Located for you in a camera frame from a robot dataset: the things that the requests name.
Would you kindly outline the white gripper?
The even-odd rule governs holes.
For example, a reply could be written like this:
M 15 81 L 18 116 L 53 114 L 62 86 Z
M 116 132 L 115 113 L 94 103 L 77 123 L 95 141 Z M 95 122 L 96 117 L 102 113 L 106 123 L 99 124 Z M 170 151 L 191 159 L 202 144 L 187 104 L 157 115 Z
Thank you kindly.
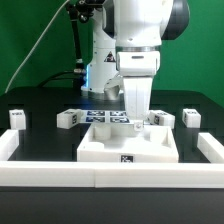
M 134 130 L 142 131 L 149 110 L 153 78 L 160 67 L 160 53 L 118 52 L 117 69 L 123 79 L 127 116 L 135 120 Z

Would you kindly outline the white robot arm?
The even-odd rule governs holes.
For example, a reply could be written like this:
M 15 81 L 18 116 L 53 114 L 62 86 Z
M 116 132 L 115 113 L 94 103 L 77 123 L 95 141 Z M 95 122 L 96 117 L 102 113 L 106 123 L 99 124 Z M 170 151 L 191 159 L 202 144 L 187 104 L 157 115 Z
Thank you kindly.
M 94 21 L 94 53 L 82 92 L 110 100 L 122 93 L 128 119 L 142 130 L 160 46 L 188 26 L 187 0 L 80 0 L 77 7 L 82 20 Z

